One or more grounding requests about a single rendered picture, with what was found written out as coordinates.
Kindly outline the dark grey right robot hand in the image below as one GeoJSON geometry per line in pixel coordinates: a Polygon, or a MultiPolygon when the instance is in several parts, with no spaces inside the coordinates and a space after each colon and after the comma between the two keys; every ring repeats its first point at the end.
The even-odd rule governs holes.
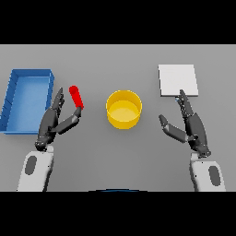
{"type": "Polygon", "coordinates": [[[206,129],[199,115],[193,111],[191,103],[183,89],[180,90],[180,94],[175,100],[180,106],[185,130],[181,130],[170,124],[166,117],[161,114],[159,121],[163,132],[183,144],[188,143],[191,150],[195,151],[199,158],[209,157],[211,151],[207,143],[206,129]]]}

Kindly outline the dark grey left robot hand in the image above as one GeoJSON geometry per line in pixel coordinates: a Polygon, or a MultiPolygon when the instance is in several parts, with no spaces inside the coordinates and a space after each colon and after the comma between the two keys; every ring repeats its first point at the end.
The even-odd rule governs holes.
{"type": "Polygon", "coordinates": [[[38,137],[35,141],[35,148],[38,151],[45,151],[47,146],[52,144],[56,135],[62,135],[78,124],[83,110],[80,107],[76,107],[74,113],[61,123],[58,122],[64,103],[63,89],[60,88],[53,105],[42,116],[38,137]]]}

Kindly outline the red beaker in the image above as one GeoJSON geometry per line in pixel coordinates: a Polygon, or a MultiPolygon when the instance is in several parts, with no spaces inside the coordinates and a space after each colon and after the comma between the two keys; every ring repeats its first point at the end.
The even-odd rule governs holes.
{"type": "Polygon", "coordinates": [[[78,87],[75,85],[71,86],[69,88],[69,93],[76,107],[77,108],[80,107],[81,109],[84,109],[83,100],[81,99],[78,87]]]}

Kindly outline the pale square measuring scale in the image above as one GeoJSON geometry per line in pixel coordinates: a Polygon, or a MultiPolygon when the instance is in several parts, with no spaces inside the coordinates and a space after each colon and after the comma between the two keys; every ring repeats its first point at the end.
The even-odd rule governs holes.
{"type": "Polygon", "coordinates": [[[193,65],[158,65],[161,97],[175,97],[182,89],[189,97],[198,96],[193,65]]]}

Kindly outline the yellow bowl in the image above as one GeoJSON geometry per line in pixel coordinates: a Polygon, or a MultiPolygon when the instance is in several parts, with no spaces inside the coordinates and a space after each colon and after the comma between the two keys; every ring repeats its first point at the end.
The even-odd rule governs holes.
{"type": "Polygon", "coordinates": [[[107,120],[116,129],[131,129],[139,122],[142,101],[132,90],[116,90],[106,101],[107,120]]]}

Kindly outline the blue tray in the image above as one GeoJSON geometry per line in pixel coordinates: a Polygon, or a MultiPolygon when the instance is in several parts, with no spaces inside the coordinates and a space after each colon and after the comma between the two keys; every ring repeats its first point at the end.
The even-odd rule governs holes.
{"type": "Polygon", "coordinates": [[[51,69],[12,69],[0,113],[0,133],[37,135],[41,118],[51,106],[51,69]]]}

